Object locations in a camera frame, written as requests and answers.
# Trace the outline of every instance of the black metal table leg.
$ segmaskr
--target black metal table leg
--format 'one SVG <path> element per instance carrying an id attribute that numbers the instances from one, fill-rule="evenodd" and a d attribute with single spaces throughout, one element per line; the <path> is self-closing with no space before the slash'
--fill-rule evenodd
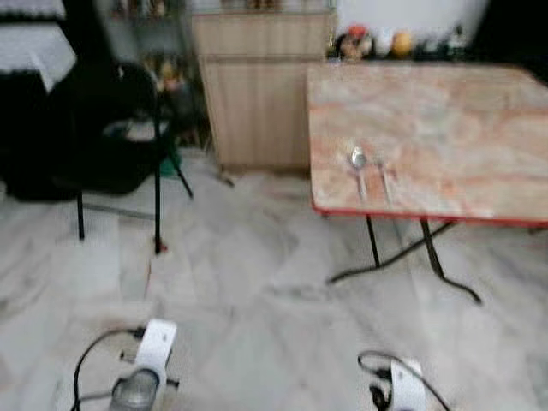
<path id="1" fill-rule="evenodd" d="M 459 283 L 456 283 L 452 280 L 449 280 L 444 273 L 444 269 L 442 268 L 441 264 L 439 263 L 438 253 L 436 252 L 436 248 L 434 247 L 434 243 L 432 241 L 432 235 L 430 233 L 430 227 L 428 227 L 428 222 L 426 220 L 420 220 L 420 227 L 422 228 L 422 233 L 424 235 L 425 241 L 426 241 L 426 250 L 428 251 L 428 259 L 430 260 L 430 265 L 432 266 L 432 269 L 434 272 L 438 275 L 438 277 L 448 285 L 452 287 L 456 287 L 462 291 L 465 291 L 469 293 L 472 298 L 474 298 L 474 301 L 477 304 L 482 304 L 482 300 L 480 296 L 467 287 L 466 285 L 462 285 Z"/>
<path id="2" fill-rule="evenodd" d="M 446 230 L 450 229 L 454 225 L 455 225 L 455 223 L 444 223 L 444 224 L 442 224 L 441 226 L 439 226 L 437 229 L 435 229 L 431 233 L 431 238 L 434 238 L 434 237 L 444 233 Z M 367 228 L 369 230 L 371 230 L 370 231 L 370 236 L 371 236 L 371 242 L 372 242 L 372 247 L 373 247 L 373 257 L 374 257 L 375 250 L 377 249 L 377 244 L 374 240 L 374 232 L 373 232 L 372 224 L 371 225 L 368 224 Z M 365 267 L 360 267 L 360 268 L 355 268 L 355 269 L 352 269 L 352 270 L 343 271 L 343 272 L 331 277 L 330 279 L 328 279 L 327 283 L 328 284 L 334 284 L 334 283 L 338 283 L 339 281 L 342 281 L 346 278 L 356 277 L 356 276 L 359 276 L 361 274 L 365 274 L 365 273 L 368 273 L 368 272 L 382 270 L 385 267 L 396 263 L 397 261 L 399 261 L 400 259 L 402 259 L 406 255 L 408 255 L 409 253 L 412 253 L 413 251 L 415 251 L 419 247 L 423 246 L 425 243 L 426 243 L 426 239 L 423 237 L 420 240 L 417 240 L 417 241 L 413 242 L 412 244 L 410 244 L 409 246 L 407 246 L 406 248 L 404 248 L 400 253 L 390 257 L 389 259 L 387 259 L 385 261 L 379 261 L 378 264 L 377 264 L 377 261 L 375 261 L 375 263 L 376 263 L 375 265 L 368 265 L 368 266 L 365 266 Z"/>

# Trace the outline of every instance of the utensil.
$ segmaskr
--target utensil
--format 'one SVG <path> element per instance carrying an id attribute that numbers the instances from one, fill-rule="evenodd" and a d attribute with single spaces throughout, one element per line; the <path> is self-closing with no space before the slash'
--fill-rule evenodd
<path id="1" fill-rule="evenodd" d="M 361 147 L 355 147 L 350 154 L 350 163 L 356 172 L 356 179 L 358 181 L 358 193 L 363 201 L 366 197 L 366 182 L 363 178 L 363 169 L 367 165 L 366 155 L 363 153 Z"/>

